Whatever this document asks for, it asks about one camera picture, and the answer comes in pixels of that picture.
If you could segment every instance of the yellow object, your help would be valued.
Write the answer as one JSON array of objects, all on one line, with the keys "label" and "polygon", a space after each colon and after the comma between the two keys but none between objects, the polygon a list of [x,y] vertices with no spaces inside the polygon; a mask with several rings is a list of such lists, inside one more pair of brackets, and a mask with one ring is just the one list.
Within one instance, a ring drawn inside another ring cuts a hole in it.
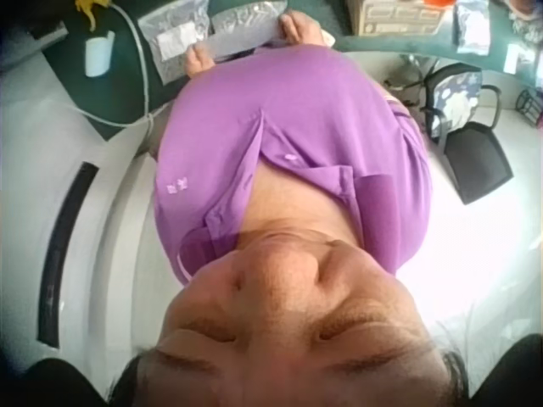
[{"label": "yellow object", "polygon": [[91,20],[91,32],[96,29],[96,19],[92,14],[92,6],[98,4],[104,8],[109,7],[111,0],[76,0],[77,11],[82,11]]}]

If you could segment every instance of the cardboard box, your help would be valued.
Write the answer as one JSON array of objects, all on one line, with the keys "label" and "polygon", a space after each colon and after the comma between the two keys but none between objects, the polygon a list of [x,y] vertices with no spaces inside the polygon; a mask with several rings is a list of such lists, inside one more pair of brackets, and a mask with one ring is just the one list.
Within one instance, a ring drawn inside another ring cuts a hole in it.
[{"label": "cardboard box", "polygon": [[419,0],[346,1],[357,36],[431,36],[451,8],[428,6]]}]

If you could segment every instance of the purple polo shirt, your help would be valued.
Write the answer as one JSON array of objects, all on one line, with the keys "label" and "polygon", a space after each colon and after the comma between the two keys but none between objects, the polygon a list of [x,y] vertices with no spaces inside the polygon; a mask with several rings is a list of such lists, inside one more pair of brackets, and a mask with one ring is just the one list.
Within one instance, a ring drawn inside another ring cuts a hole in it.
[{"label": "purple polo shirt", "polygon": [[286,47],[218,65],[175,101],[155,216],[181,282],[235,248],[259,159],[335,197],[387,272],[419,249],[431,181],[411,116],[341,53]]}]

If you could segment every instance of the dark green desk surface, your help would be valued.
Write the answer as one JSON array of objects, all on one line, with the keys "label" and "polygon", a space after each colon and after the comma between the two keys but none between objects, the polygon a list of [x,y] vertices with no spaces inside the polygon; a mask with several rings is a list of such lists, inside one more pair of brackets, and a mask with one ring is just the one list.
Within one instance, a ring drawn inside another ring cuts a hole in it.
[{"label": "dark green desk surface", "polygon": [[[225,9],[254,0],[210,0],[209,15],[215,15]],[[116,0],[122,8],[137,19],[167,0]],[[451,19],[442,24],[434,36],[403,37],[358,37],[352,35],[349,11],[344,0],[290,0],[290,8],[295,8],[318,20],[322,28],[336,37],[335,48],[342,52],[384,51],[394,53],[415,53],[441,58],[460,60],[484,70],[503,71],[509,44],[523,44],[512,32],[512,24],[507,19],[507,11],[495,4],[490,4],[490,24],[492,45],[490,55],[481,57],[472,54],[459,54],[453,42]],[[64,17],[69,35],[50,47],[45,56],[53,67],[57,77],[63,83],[74,102],[81,108],[106,120],[131,123],[143,115],[142,73],[137,56],[137,49],[126,22],[114,11],[95,7],[97,31],[93,35],[104,34],[108,30],[115,32],[115,45],[110,71],[99,78],[85,76],[84,52],[85,40],[91,37],[87,18],[75,10]],[[183,77],[178,81],[163,86],[154,67],[151,53],[144,43],[150,85],[151,109],[172,100],[187,83]],[[515,75],[527,86],[535,85],[535,64],[519,65]],[[94,127],[109,139],[119,129],[91,120]]]}]

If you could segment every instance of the black stripe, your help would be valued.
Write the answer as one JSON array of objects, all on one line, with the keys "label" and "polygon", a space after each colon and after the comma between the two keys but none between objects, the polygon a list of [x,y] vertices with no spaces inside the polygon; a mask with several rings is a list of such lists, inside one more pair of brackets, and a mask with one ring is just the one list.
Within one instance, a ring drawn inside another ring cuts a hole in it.
[{"label": "black stripe", "polygon": [[64,261],[77,216],[97,173],[96,165],[81,165],[60,209],[45,256],[38,303],[37,340],[54,348],[59,347],[59,300]]}]

